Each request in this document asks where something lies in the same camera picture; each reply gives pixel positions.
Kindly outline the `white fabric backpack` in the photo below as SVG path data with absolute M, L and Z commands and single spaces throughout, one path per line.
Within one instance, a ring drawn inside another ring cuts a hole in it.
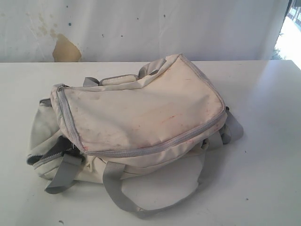
M 112 201 L 139 218 L 146 210 L 122 191 L 124 179 L 200 157 L 243 136 L 241 124 L 206 75 L 184 55 L 143 66 L 138 74 L 81 87 L 55 85 L 40 100 L 26 163 L 58 194 L 76 181 L 103 184 Z

